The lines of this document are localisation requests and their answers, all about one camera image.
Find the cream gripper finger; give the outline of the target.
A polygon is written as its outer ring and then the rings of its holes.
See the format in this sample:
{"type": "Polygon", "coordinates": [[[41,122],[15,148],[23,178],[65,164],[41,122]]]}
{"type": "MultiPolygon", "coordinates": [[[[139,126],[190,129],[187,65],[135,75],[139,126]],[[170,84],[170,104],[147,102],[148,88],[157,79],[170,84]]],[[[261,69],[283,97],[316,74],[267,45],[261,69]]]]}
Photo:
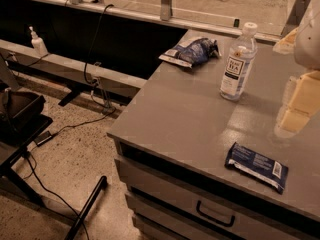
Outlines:
{"type": "Polygon", "coordinates": [[[280,138],[298,134],[320,110],[320,71],[308,70],[286,84],[282,106],[278,112],[274,133],[280,138]]]}
{"type": "Polygon", "coordinates": [[[273,51],[284,55],[293,53],[297,32],[297,28],[290,31],[273,46],[273,51]]]}

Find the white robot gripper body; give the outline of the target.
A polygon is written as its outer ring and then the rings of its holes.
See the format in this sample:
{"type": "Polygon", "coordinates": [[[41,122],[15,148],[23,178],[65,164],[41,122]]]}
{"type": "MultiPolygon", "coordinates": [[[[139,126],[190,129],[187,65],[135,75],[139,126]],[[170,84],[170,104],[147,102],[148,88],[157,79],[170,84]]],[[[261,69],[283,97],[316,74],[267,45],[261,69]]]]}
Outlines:
{"type": "Polygon", "coordinates": [[[320,0],[311,0],[297,30],[295,61],[308,69],[320,69],[320,0]]]}

